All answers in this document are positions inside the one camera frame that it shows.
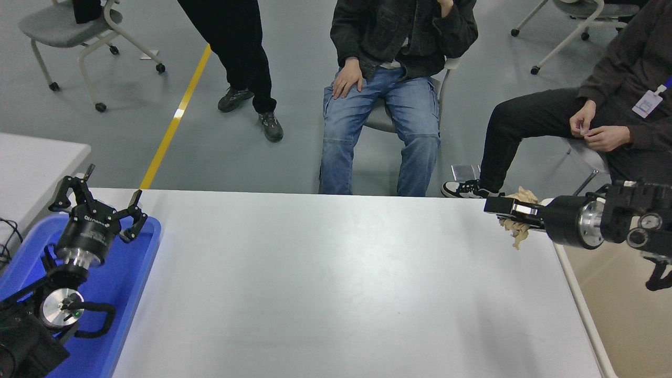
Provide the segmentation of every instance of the chair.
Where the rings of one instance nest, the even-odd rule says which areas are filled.
[[[446,74],[442,81],[431,78],[432,84],[434,84],[434,89],[438,93],[438,102],[439,102],[439,121],[441,122],[441,100],[444,96],[446,82],[448,81],[448,75],[451,70],[454,70],[460,64],[460,59],[447,59],[444,68],[446,69]],[[369,114],[369,117],[364,122],[364,126],[375,128],[376,130],[385,131],[388,133],[396,133],[396,128],[392,123],[392,118],[390,116],[390,110],[385,105],[385,100],[378,98],[374,103],[374,109]]]
[[[44,60],[40,55],[36,42],[59,48],[70,48],[78,45],[85,47],[79,54],[77,63],[82,72],[82,76],[84,76],[84,82],[86,82],[87,88],[89,89],[91,101],[98,112],[104,112],[107,109],[107,106],[98,100],[95,91],[93,90],[89,74],[84,67],[84,58],[104,44],[109,46],[110,52],[113,55],[119,54],[119,50],[110,43],[116,36],[123,36],[152,58],[157,63],[156,70],[159,73],[165,71],[165,66],[156,55],[147,50],[143,45],[138,43],[138,41],[119,27],[119,23],[122,21],[122,14],[112,9],[112,5],[117,2],[118,0],[107,0],[103,8],[103,17],[89,21],[86,24],[77,24],[75,22],[73,4],[69,0],[60,3],[56,0],[52,0],[53,4],[50,7],[28,15],[19,22],[19,29],[25,35],[30,37],[30,45],[33,49],[33,53],[40,64],[40,68],[42,69],[42,73],[44,74],[49,89],[52,91],[59,91],[60,87],[55,81],[51,80],[51,76],[49,76],[49,72],[44,65]],[[104,36],[101,35],[108,30],[110,31],[109,33]],[[97,40],[91,44],[86,43],[93,38],[97,38]]]
[[[528,14],[523,21],[511,30],[511,35],[516,37],[520,33],[523,26],[534,16],[541,7],[546,4],[548,0],[542,0],[530,14]],[[555,54],[562,50],[572,39],[581,35],[582,40],[590,38],[588,34],[589,28],[625,28],[625,22],[619,22],[619,17],[630,17],[639,11],[639,6],[628,4],[607,4],[604,0],[578,0],[574,3],[566,3],[562,0],[553,0],[553,4],[562,12],[567,14],[571,19],[582,20],[577,28],[571,32],[560,44],[549,52],[546,57],[539,63],[532,66],[530,73],[536,75],[539,70],[546,64],[548,59],[551,59]]]
[[[573,196],[578,196],[579,193],[588,185],[588,183],[595,178],[598,174],[609,174],[609,167],[607,161],[604,158],[604,155],[593,151],[586,145],[586,142],[583,139],[574,139],[574,138],[562,138],[565,143],[569,146],[567,150],[567,155],[574,152],[576,153],[581,160],[583,160],[589,167],[593,168],[593,171],[588,175],[588,177],[583,181],[583,183],[577,188]]]

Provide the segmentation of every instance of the dark jacket sleeve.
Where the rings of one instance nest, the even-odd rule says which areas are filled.
[[[630,67],[642,57],[648,35],[664,4],[664,1],[650,1],[609,43],[593,73],[581,84],[579,97],[593,100],[599,108],[616,92]]]
[[[672,151],[672,117],[652,123],[625,125],[630,130],[629,148],[654,151]]]
[[[439,47],[448,58],[459,58],[478,38],[478,28],[474,18],[476,0],[454,0],[450,13],[433,20],[439,31]]]
[[[331,40],[336,47],[339,66],[345,59],[359,57],[365,16],[371,0],[338,0],[331,23]]]

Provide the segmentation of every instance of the gray floor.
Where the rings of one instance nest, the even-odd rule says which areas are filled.
[[[321,156],[324,86],[337,68],[329,27],[335,0],[260,0],[263,45],[278,100],[282,142],[263,137],[251,103],[230,114],[216,103],[228,85],[212,55],[151,188],[243,192],[316,193]],[[91,105],[77,69],[78,49],[41,49],[52,78],[51,92],[17,27],[24,15],[49,1],[0,2],[0,131],[91,145],[97,166],[91,186],[137,188],[185,93],[206,47],[176,1],[122,1],[122,27],[160,50],[167,72],[141,61],[140,51],[119,37],[121,55],[101,48],[87,66],[108,111]],[[428,196],[441,196],[452,164],[478,164],[487,120],[503,100],[534,91],[578,85],[598,60],[613,29],[594,30],[589,41],[571,43],[537,76],[530,67],[576,26],[551,4],[521,31],[509,31],[536,0],[480,0],[480,37],[450,77],[442,104],[442,149]],[[356,194],[394,192],[402,143],[396,135],[365,128],[355,150]],[[519,185],[540,197],[571,193],[591,171],[554,138],[523,142],[504,190]],[[589,188],[607,177],[598,176]]]

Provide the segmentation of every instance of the sneaker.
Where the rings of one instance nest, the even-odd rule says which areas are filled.
[[[279,142],[282,140],[282,126],[273,112],[261,113],[259,115],[259,122],[263,126],[263,134],[271,142]]]
[[[441,193],[448,198],[488,198],[504,196],[504,193],[494,193],[490,190],[481,188],[478,180],[444,182],[444,185],[441,186]]]
[[[248,100],[253,96],[254,93],[249,89],[242,89],[239,91],[230,87],[228,91],[226,91],[224,97],[220,98],[219,103],[217,103],[217,108],[224,113],[228,113],[236,110],[243,101]]]

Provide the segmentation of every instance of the blue plastic tray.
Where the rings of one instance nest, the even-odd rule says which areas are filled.
[[[40,260],[44,246],[58,241],[67,221],[66,214],[51,215],[33,227],[0,277],[0,299],[45,275]],[[122,219],[123,228],[129,227],[130,222],[130,218]],[[161,224],[156,218],[148,217],[137,239],[126,244],[116,237],[105,264],[89,269],[89,279],[79,287],[79,292],[85,301],[111,303],[116,308],[114,323],[100,338],[71,338],[65,344],[70,357],[48,377],[112,376],[159,248],[160,235]],[[96,331],[104,319],[104,313],[86,311],[79,320],[79,329]]]

